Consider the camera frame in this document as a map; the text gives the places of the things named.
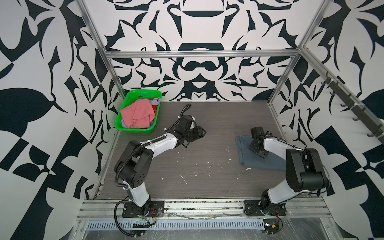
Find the pile of laundry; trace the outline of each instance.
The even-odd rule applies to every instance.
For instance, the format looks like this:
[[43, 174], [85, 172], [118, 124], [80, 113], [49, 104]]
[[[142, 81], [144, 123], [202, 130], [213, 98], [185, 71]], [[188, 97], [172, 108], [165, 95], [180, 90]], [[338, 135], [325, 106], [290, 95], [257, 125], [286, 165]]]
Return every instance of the pile of laundry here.
[[120, 110], [123, 128], [149, 128], [153, 125], [161, 98], [138, 99]]

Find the work surface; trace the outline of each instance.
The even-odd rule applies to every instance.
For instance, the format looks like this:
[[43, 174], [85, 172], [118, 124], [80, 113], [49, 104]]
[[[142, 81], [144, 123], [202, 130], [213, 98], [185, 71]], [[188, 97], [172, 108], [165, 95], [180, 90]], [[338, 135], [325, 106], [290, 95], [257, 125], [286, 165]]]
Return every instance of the work surface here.
[[[113, 168], [127, 144], [135, 139], [146, 141], [163, 134], [177, 119], [187, 103], [163, 102], [155, 130], [151, 134], [122, 132], [109, 165], [100, 199], [124, 199], [126, 191], [114, 185]], [[152, 160], [145, 179], [152, 198], [239, 198], [260, 197], [265, 189], [285, 178], [284, 172], [261, 170], [240, 165], [235, 137], [251, 135], [250, 129], [281, 137], [265, 102], [197, 102], [185, 112], [202, 126], [205, 137], [168, 150]]]

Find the black and white patterned wall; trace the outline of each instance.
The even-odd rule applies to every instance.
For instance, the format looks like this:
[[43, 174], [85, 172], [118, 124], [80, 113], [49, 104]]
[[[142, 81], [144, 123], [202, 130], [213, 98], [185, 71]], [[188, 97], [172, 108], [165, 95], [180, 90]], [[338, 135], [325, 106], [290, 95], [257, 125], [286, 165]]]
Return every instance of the black and white patterned wall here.
[[[321, 0], [86, 0], [108, 51], [295, 49]], [[114, 59], [126, 90], [267, 100], [288, 57]]]
[[[335, 0], [308, 44], [334, 75], [384, 119], [381, 0]], [[346, 237], [384, 237], [384, 146], [301, 58], [273, 103], [287, 140], [319, 151], [332, 185], [324, 199]]]
[[1, 239], [68, 238], [122, 100], [72, 0], [0, 3]]

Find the pink cloth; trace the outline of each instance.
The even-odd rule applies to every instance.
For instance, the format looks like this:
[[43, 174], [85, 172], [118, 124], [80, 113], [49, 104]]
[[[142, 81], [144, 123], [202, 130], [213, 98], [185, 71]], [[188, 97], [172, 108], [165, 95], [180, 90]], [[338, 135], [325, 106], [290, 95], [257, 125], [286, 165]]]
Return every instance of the pink cloth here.
[[155, 112], [148, 99], [134, 102], [120, 112], [127, 128], [149, 128], [150, 122], [155, 118]]

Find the purple garment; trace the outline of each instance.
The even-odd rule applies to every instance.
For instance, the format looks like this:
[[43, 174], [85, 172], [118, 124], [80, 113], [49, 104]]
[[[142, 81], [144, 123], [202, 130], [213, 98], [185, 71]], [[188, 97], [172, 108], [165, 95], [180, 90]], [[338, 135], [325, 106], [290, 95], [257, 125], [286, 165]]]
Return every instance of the purple garment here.
[[150, 100], [151, 105], [159, 105], [161, 102], [161, 98], [154, 98], [153, 100]]
[[121, 120], [121, 125], [122, 125], [122, 127], [123, 127], [123, 128], [127, 128], [127, 126], [125, 125], [125, 123], [124, 123], [124, 120], [123, 120], [123, 119]]

